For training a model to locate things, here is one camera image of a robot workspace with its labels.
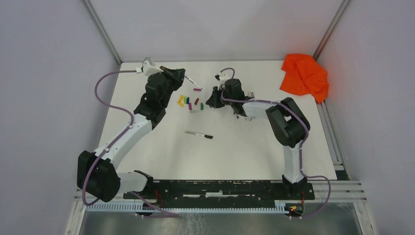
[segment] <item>black mounting plate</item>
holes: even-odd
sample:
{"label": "black mounting plate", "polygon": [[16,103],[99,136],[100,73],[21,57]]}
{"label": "black mounting plate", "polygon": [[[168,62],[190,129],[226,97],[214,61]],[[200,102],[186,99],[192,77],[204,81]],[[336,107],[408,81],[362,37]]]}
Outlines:
{"label": "black mounting plate", "polygon": [[[154,180],[146,192],[140,192],[145,199],[156,199],[154,190],[163,198],[163,208],[274,208],[275,200],[298,200],[304,193],[305,200],[314,200],[311,183],[288,196],[282,181],[247,180]],[[223,196],[206,193],[221,192]],[[125,199],[136,199],[130,193]]]}

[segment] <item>white table surface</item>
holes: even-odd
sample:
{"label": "white table surface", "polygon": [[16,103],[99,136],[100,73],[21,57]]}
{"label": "white table surface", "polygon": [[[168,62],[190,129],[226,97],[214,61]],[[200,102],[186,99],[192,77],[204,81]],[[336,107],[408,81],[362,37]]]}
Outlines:
{"label": "white table surface", "polygon": [[[186,74],[203,87],[193,91],[194,85],[185,80],[171,96],[166,115],[160,124],[142,138],[125,156],[118,172],[141,170],[155,179],[175,180],[280,180],[284,171],[282,145],[276,140],[267,119],[236,118],[230,106],[209,108],[191,114],[188,106],[179,106],[180,95],[205,102],[217,85],[216,73],[225,68],[236,70],[242,89],[255,97],[282,100],[292,97],[311,125],[310,136],[304,144],[304,171],[308,175],[324,175],[336,179],[323,127],[314,98],[296,96],[279,89],[285,72],[282,61],[233,62],[176,62],[156,63],[170,69],[185,68]],[[121,70],[134,70],[140,63],[123,63]],[[133,111],[145,92],[147,80],[142,74],[120,74],[115,86],[112,105]],[[126,113],[108,111],[100,145],[112,138],[128,121]],[[209,140],[185,134],[194,131],[213,135]]]}

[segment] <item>orange cloth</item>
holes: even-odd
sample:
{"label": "orange cloth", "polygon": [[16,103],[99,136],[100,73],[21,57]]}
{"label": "orange cloth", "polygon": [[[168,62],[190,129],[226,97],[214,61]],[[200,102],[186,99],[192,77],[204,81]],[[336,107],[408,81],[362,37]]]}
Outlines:
{"label": "orange cloth", "polygon": [[313,57],[290,54],[284,60],[282,70],[286,72],[280,89],[290,94],[312,94],[318,103],[327,97],[327,72]]}

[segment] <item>gray wall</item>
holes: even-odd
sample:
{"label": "gray wall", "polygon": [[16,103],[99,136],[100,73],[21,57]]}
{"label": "gray wall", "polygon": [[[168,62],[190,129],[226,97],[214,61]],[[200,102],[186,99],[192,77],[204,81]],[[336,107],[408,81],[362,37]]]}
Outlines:
{"label": "gray wall", "polygon": [[63,232],[107,112],[93,88],[113,70],[80,0],[0,1],[0,234]]}
{"label": "gray wall", "polygon": [[415,1],[352,1],[319,62],[349,169],[380,234],[415,223]]}
{"label": "gray wall", "polygon": [[91,0],[124,61],[313,54],[342,0]]}

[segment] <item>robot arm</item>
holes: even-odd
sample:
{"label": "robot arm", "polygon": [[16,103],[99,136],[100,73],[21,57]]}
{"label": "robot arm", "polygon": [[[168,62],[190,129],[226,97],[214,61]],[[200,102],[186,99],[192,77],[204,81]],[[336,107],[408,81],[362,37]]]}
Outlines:
{"label": "robot arm", "polygon": [[[300,142],[305,137],[303,126],[283,107],[271,102],[232,102],[224,99],[248,101],[253,97],[245,96],[239,79],[229,79],[225,74],[218,73],[215,78],[219,85],[213,88],[212,96],[206,101],[207,105],[221,108],[230,105],[233,111],[244,117],[268,119],[274,135],[284,150],[284,175],[283,181],[290,185],[294,191],[295,185],[306,179],[300,173]],[[310,124],[292,98],[285,98],[281,104],[291,109],[306,124],[310,130]]]}
{"label": "robot arm", "polygon": [[[111,201],[118,193],[142,191],[147,181],[152,180],[150,176],[140,171],[117,174],[116,169],[134,145],[162,120],[172,93],[183,84],[185,73],[185,69],[170,70],[165,67],[155,67],[150,58],[144,60],[141,71],[148,76],[146,92],[134,110],[133,122],[129,120],[122,129],[128,127],[129,130],[119,137],[122,132],[120,131],[94,152],[84,151],[78,157],[77,185],[82,188],[86,175],[97,158],[96,154],[106,151],[92,170],[86,190],[104,202]],[[115,139],[117,139],[116,143],[108,149],[107,145]]]}

